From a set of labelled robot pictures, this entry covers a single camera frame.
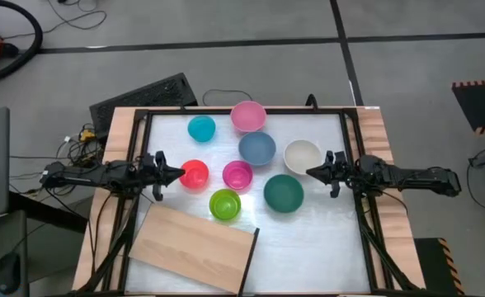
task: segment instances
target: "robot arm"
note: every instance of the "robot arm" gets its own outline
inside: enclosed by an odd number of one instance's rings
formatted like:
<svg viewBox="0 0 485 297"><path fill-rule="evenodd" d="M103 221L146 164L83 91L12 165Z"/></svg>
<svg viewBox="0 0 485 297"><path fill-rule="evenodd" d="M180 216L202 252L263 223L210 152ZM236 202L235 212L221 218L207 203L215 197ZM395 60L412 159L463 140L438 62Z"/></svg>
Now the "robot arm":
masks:
<svg viewBox="0 0 485 297"><path fill-rule="evenodd" d="M186 172L169 167L162 151L155 157L139 158L138 167L126 161L112 161L92 168L69 167L54 162L45 167L40 183L44 188L67 185L94 186L124 194L139 194L145 186L153 185L153 195L162 200L161 186L168 186Z"/></svg>
<svg viewBox="0 0 485 297"><path fill-rule="evenodd" d="M353 190L366 195L380 196L386 188L431 190L439 195L457 196L460 184L457 174L449 169L430 167L427 169L402 169L387 164L381 158L365 155L351 166L343 152L327 151L322 166L307 170L307 174L324 184L331 184L331 197L340 192L339 182L345 182Z"/></svg>

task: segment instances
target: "floor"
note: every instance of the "floor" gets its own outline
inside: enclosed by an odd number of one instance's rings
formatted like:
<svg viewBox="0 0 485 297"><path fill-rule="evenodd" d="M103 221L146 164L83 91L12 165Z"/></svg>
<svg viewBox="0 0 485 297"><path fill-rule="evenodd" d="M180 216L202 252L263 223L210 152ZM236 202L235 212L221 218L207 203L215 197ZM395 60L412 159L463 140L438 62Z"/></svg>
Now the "floor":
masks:
<svg viewBox="0 0 485 297"><path fill-rule="evenodd" d="M13 2L45 30L60 22L45 0ZM81 14L76 6L52 3L66 18ZM381 106L396 164L449 167L464 189L467 158L485 148L485 136L473 134L450 90L453 82L485 79L485 2L105 0L98 9L107 14L102 25L59 27L45 36L43 54L0 81L0 106L12 111L12 154L53 155L65 135L90 121L91 104L179 72L198 97L228 88L264 105L302 105L313 93L320 105ZM76 24L90 26L101 17ZM20 16L0 8L1 35L29 30ZM12 42L24 49L31 37ZM232 105L237 98L211 100ZM11 174L46 163L12 160ZM485 203L485 169L471 174ZM37 180L14 185L27 189ZM68 203L86 211L90 194L76 191ZM446 238L466 293L485 295L485 210L467 191L451 199L424 191L404 197L414 236ZM54 247L45 248L51 238ZM81 241L52 228L30 237L31 279L38 280L32 296L69 290Z"/></svg>

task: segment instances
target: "white bowl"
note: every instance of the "white bowl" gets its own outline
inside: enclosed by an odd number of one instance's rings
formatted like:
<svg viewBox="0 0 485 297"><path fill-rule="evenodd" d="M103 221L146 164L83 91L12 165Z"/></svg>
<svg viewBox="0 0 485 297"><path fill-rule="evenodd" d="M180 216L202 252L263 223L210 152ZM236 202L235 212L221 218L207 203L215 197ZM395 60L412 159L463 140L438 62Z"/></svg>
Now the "white bowl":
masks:
<svg viewBox="0 0 485 297"><path fill-rule="evenodd" d="M295 140L285 148L286 167L292 172L307 175L307 169L323 164L322 153L316 144L308 140Z"/></svg>

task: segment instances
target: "blue bowl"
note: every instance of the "blue bowl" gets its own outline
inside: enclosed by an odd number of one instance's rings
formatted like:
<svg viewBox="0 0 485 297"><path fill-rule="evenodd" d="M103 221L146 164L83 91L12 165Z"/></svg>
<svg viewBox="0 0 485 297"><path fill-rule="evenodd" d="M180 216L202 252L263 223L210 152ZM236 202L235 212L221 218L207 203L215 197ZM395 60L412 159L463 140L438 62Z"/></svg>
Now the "blue bowl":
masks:
<svg viewBox="0 0 485 297"><path fill-rule="evenodd" d="M187 125L187 132L198 142L210 141L215 134L215 121L207 115L196 116Z"/></svg>
<svg viewBox="0 0 485 297"><path fill-rule="evenodd" d="M239 142L239 153L251 165L265 165L274 157L275 142L264 132L251 132L244 135Z"/></svg>

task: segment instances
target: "bowl rim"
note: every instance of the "bowl rim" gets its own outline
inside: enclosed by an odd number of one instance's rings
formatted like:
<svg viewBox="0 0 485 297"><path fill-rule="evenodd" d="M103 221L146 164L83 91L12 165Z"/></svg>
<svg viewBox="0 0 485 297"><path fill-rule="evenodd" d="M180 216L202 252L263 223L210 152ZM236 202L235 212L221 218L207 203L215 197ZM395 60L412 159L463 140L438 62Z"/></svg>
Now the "bowl rim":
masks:
<svg viewBox="0 0 485 297"><path fill-rule="evenodd" d="M310 141L310 140L306 140L306 139L296 139L296 140L293 140L291 141L290 143L288 143L286 146L285 146L285 149L283 150L283 161L285 162L285 165L286 167L293 173L295 174L299 174L299 175L302 175L302 176L306 176L307 173L306 172L298 172L298 171L295 171L294 169L292 169L292 167L289 166L288 162L286 162L286 150L289 148L289 146L295 142L298 142L298 141L305 141L305 142L308 142L310 143L311 145L313 145L316 149L318 149L318 152L319 152L319 157L321 158L322 157L322 150L318 147L317 144L315 144L314 142Z"/></svg>
<svg viewBox="0 0 485 297"><path fill-rule="evenodd" d="M185 188L188 188L188 189L200 189L201 187L205 186L207 183L208 183L208 180L210 179L210 169L208 168L208 165L202 161L202 160L199 160L199 159L191 159L191 160L187 160L185 161L181 166L180 168L182 169L184 167L185 164L187 163L190 163L190 162L199 162L199 163L202 163L202 165L204 165L204 167L206 168L206 180L205 180L205 183L204 185L200 185L198 187L189 187L189 186L186 186L183 182L182 182L182 178L185 177L186 175L183 175L181 177L178 177L178 180L179 182L185 187Z"/></svg>
<svg viewBox="0 0 485 297"><path fill-rule="evenodd" d="M212 207L212 202L214 201L214 196L215 194L217 194L218 192L220 191L230 191L232 192L233 194L235 194L234 196L234 199L235 199L235 204L237 205L237 213L234 215L234 217L232 218L228 218L228 219L221 219L221 218L218 218L217 216L215 216L214 212L212 211L212 209L214 209L214 207ZM231 219L234 219L235 217L237 217L237 215L241 212L241 208L242 208L242 204L241 204L241 197L239 196L239 194L232 190L232 189L219 189L217 191L215 191L213 194L211 194L211 197L210 197L210 202L209 202L209 208L210 208L210 213L216 218L216 219L220 219L220 220L231 220Z"/></svg>
<svg viewBox="0 0 485 297"><path fill-rule="evenodd" d="M241 143L243 142L243 140L245 140L247 137L249 137L248 135L253 135L253 134L264 134L265 136L268 136L268 138L270 138L272 140L272 143L274 144L274 153L272 154L271 158L268 161L266 161L265 163L252 163L252 162L246 160L243 157L243 154L241 153ZM239 151L239 155L241 155L241 158L244 162L246 162L250 165L253 165L253 166L263 166L263 165L267 165L268 163L271 162L272 159L274 159L275 153L277 153L277 144L275 144L274 138L271 137L268 133L263 132L263 131L255 131L255 132L250 132L250 133L245 134L241 138L241 140L239 140L238 151Z"/></svg>
<svg viewBox="0 0 485 297"><path fill-rule="evenodd" d="M191 123L192 123L194 120L198 119L198 118L207 118L207 119L210 119L210 120L211 120L211 122L213 123L213 131L212 131L212 133L211 133L211 137L210 137L208 140L201 141L201 140L198 140L198 139L196 139L195 137L193 137L193 135L191 135L191 131L190 131ZM194 117L193 117L193 118L192 118L192 119L191 119L191 120L190 120L190 121L187 123L187 133L188 133L188 135L189 135L190 137L192 137L194 141L197 141L197 142L200 142L200 143L205 143L205 142L210 141L210 140L213 138L213 136L215 135L215 131L216 131L216 130L217 130L217 124L215 123L215 120L214 120L214 119L213 119L211 116L209 116L209 115L196 115L196 116L194 116Z"/></svg>
<svg viewBox="0 0 485 297"><path fill-rule="evenodd" d="M248 167L249 167L249 169L250 169L250 171L249 171L249 173L250 173L250 181L248 182L248 184L247 184L247 185L245 185L245 186L243 186L243 187L240 187L240 188L239 188L239 187L232 187L232 186L230 186L230 185L229 185L229 184L226 182L226 178L225 178L225 176L224 176L224 173L226 172L226 168L227 168L227 167L228 167L230 164L232 164L232 163L243 163L243 164L248 165ZM253 181L253 170L252 170L252 165L251 165L250 163L248 163L248 162L244 161L244 160L233 160L233 161L230 161L230 162L229 162L228 164L226 164L226 165L224 166L224 168L223 168L223 181L224 181L224 184L225 184L226 186L228 186L228 187L229 187L230 189L232 189L232 190L242 190L242 189L246 188L247 186L250 186L250 185L252 184L252 181Z"/></svg>
<svg viewBox="0 0 485 297"><path fill-rule="evenodd" d="M245 130L245 129L241 129L237 125L235 125L235 123L233 122L233 111L235 111L235 109L237 107L239 107L243 104L254 104L254 105L257 104L263 110L263 112L265 113L265 119L262 121L262 124L260 124L259 128L255 129L255 130ZM264 127L265 124L266 124L266 117L267 117L266 108L263 105L261 105L261 103L259 103L257 101L252 101L252 100L240 101L234 107L232 107L232 110L229 112L229 119L232 121L233 126L235 127L235 129L237 129L241 132L257 132L258 130L261 130L262 127Z"/></svg>
<svg viewBox="0 0 485 297"><path fill-rule="evenodd" d="M270 182L270 181L271 181L273 178L275 178L275 177L279 177L279 176L286 176L286 177L288 177L288 178L293 179L293 180L295 181L295 184L296 184L296 185L298 185L298 186L299 186L299 188L301 189L301 193L302 193L302 195L301 195L301 204L299 204L299 206L298 206L298 207L297 207L295 210L292 210L292 211L287 211L287 212L278 211L278 210L276 210L274 207L272 207L272 206L271 206L271 205L268 203L268 199L266 198L266 186L268 185L268 183L269 183L269 182ZM297 178L292 177L291 175L288 175L288 174L284 174L284 173L276 174L276 175L274 175L273 177L270 177L270 178L268 179L268 181L266 181L265 186L263 187L263 197L265 198L265 202L266 202L266 204L267 204L267 205L268 205L270 208L272 208L274 211L277 211L277 212L280 212L280 213L284 213L284 214L288 214L288 213L295 212L296 210L298 210L298 209L299 209L299 207L301 207L301 205L303 205L304 196L305 196L305 194L304 194L304 193L305 193L305 190L303 189L303 185L301 184L301 181L298 181L298 179L297 179Z"/></svg>

